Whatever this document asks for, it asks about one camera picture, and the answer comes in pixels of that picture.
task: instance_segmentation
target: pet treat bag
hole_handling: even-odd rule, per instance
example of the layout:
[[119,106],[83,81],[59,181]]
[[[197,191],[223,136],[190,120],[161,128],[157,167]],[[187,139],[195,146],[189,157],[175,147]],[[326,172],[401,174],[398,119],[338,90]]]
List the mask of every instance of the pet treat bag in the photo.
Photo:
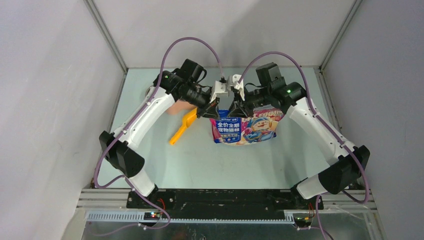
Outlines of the pet treat bag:
[[228,110],[219,110],[221,120],[210,118],[215,143],[233,146],[254,144],[277,136],[278,122],[283,112],[277,108],[258,108],[253,117],[227,117]]

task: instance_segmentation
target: light blue table surface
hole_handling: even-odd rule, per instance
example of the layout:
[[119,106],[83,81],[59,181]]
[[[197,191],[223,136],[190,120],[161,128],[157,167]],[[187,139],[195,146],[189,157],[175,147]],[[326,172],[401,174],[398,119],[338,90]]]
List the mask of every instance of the light blue table surface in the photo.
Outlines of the light blue table surface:
[[[226,76],[241,74],[244,68],[224,68]],[[303,84],[295,67],[280,68],[287,83]],[[312,67],[305,67],[310,94],[321,115],[327,111]],[[140,105],[159,69],[130,69],[113,120],[112,130],[121,125]],[[219,69],[207,69],[204,85],[219,79]],[[249,70],[245,82],[259,84],[255,69]],[[232,97],[222,99],[220,109],[227,109]],[[141,141],[138,154],[145,158],[147,174],[159,188],[187,189],[288,189],[294,184],[328,167],[314,141],[290,118],[278,124],[277,137],[244,146],[214,143],[209,119],[197,119],[178,142],[168,141],[181,125],[185,112],[178,115],[164,113]],[[106,160],[100,169],[101,185],[119,175]],[[120,179],[112,188],[127,188]]]

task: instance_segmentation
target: gray wall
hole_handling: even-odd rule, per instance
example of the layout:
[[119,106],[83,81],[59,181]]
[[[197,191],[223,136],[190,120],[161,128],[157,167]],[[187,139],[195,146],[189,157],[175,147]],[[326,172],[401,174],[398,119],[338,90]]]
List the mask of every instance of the gray wall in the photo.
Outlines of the gray wall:
[[422,239],[424,3],[364,1],[325,70],[342,132],[366,145],[388,239]]
[[60,239],[123,73],[83,0],[0,3],[0,235]]
[[[226,67],[247,66],[258,55],[283,51],[303,66],[324,58],[354,0],[96,0],[107,28],[129,68],[157,68],[169,45],[182,37],[201,38]],[[216,66],[210,51],[185,41],[172,49],[165,66],[186,58]],[[256,66],[274,61],[267,56]]]

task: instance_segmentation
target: orange scoop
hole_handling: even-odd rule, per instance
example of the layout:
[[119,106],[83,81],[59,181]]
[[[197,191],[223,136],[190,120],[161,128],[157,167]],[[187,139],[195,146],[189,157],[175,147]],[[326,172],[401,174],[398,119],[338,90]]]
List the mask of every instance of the orange scoop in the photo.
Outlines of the orange scoop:
[[182,125],[179,127],[178,131],[171,138],[171,140],[169,141],[169,144],[174,145],[178,141],[178,139],[181,137],[181,135],[183,135],[186,129],[190,127],[190,125],[192,125],[192,123],[196,120],[197,112],[198,112],[198,109],[195,108],[182,117]]

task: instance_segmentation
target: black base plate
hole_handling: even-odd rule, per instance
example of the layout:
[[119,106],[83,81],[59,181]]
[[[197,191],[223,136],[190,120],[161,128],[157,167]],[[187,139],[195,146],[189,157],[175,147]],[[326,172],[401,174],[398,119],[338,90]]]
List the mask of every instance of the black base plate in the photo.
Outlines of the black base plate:
[[[284,210],[307,210],[316,197],[294,203],[288,189],[159,189],[148,196],[173,219],[279,220]],[[135,192],[128,194],[128,209],[152,209]]]

